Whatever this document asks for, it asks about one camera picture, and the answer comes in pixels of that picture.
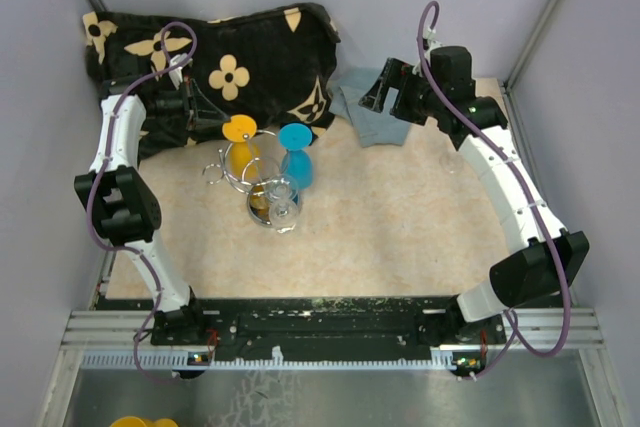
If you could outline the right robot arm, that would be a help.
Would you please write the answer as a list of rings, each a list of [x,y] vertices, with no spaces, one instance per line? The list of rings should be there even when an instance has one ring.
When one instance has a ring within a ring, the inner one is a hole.
[[[390,90],[397,95],[390,113],[423,125],[430,118],[471,166],[496,212],[508,257],[492,266],[487,280],[458,295],[446,319],[448,334],[470,342],[482,320],[509,308],[559,293],[565,304],[589,242],[554,215],[517,153],[508,120],[492,97],[480,97],[471,76],[472,57],[461,46],[430,53],[431,76],[396,58],[386,61],[360,106],[380,113]]]

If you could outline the orange wine glass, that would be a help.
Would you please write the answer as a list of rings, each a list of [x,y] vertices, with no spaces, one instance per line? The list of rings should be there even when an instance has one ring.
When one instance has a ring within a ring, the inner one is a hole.
[[[257,131],[256,121],[244,114],[232,115],[222,127],[223,136],[230,142],[225,157],[229,182],[236,190],[248,193],[249,206],[264,214],[268,210],[268,202],[260,182],[264,181],[266,173],[260,150],[253,143]]]

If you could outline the clear champagne glass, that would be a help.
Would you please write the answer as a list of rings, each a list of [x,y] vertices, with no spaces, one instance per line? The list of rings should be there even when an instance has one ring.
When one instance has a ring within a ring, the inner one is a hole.
[[[458,152],[444,152],[439,158],[439,164],[445,172],[456,174],[464,169],[465,160]]]

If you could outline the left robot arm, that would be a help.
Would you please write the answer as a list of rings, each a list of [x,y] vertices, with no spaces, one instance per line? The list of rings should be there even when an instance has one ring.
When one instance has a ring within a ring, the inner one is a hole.
[[[74,179],[89,232],[102,249],[125,254],[152,295],[152,332],[161,342],[201,341],[208,331],[193,289],[177,273],[160,234],[160,203],[138,170],[146,119],[178,119],[190,131],[218,127],[228,115],[201,92],[190,68],[170,72],[170,92],[145,96],[133,78],[104,84],[102,126],[88,173]]]

